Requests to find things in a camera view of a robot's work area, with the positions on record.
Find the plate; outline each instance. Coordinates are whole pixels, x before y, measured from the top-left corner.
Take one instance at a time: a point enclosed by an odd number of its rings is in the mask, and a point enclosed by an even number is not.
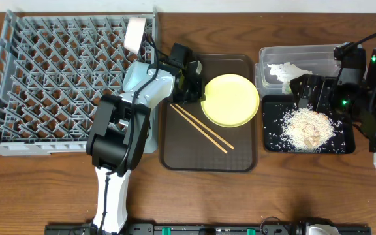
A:
[[[258,91],[247,78],[225,74],[206,85],[202,111],[222,127],[238,127],[250,121],[259,108]]]

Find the wooden tabletop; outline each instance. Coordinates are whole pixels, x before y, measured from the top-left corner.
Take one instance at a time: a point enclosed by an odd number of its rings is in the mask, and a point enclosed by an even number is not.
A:
[[[178,42],[255,62],[266,46],[338,44],[376,32],[376,14],[160,14],[159,20],[165,52]],[[368,56],[374,46],[376,39],[364,44]],[[272,215],[314,216],[367,225],[376,234],[376,172],[361,134],[355,130],[353,154],[317,155],[267,152],[258,133],[258,165],[247,174],[169,171],[157,152],[143,156],[130,179],[130,217],[259,224]],[[96,209],[97,177],[85,153],[0,157],[0,234],[42,234],[47,223],[90,221]]]

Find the gray dish rack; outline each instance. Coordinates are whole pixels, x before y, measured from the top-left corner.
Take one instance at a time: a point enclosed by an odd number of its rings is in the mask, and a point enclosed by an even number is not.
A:
[[[138,54],[123,47],[134,16],[146,18],[145,31],[159,42],[154,9],[23,18],[7,12],[0,38],[0,155],[85,151],[101,96],[123,92],[132,62],[153,62],[146,41]],[[157,109],[153,113],[151,129],[158,127]]]

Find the white wall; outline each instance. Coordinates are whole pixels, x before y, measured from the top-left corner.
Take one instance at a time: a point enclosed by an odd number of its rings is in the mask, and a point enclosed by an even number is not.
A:
[[[376,13],[376,0],[0,0],[0,12],[350,12]]]

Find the chopstick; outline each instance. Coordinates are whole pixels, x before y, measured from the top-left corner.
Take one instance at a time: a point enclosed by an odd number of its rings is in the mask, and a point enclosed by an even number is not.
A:
[[[220,141],[222,141],[223,143],[225,143],[228,147],[230,147],[231,149],[234,149],[233,145],[231,145],[229,142],[227,142],[225,139],[223,139],[223,137],[219,136],[217,133],[215,133],[214,131],[212,131],[210,128],[208,128],[205,124],[203,124],[200,120],[198,120],[196,117],[192,116],[190,113],[188,113],[188,111],[184,110],[181,106],[175,104],[175,106],[177,106],[182,112],[184,112],[185,114],[187,114],[190,118],[192,118],[194,121],[196,121],[198,124],[200,124],[203,128],[205,128],[208,132],[212,133],[215,137],[217,137]]]
[[[198,125],[196,125],[193,121],[191,121],[187,116],[185,116],[181,111],[179,111],[175,106],[172,104],[170,105],[177,113],[179,113],[185,120],[187,120],[193,127],[195,127],[201,134],[203,134],[205,137],[207,137],[208,140],[210,140],[214,145],[216,145],[223,153],[227,153],[227,150],[225,150],[219,143],[217,143],[211,136],[209,136],[207,133],[205,133]]]

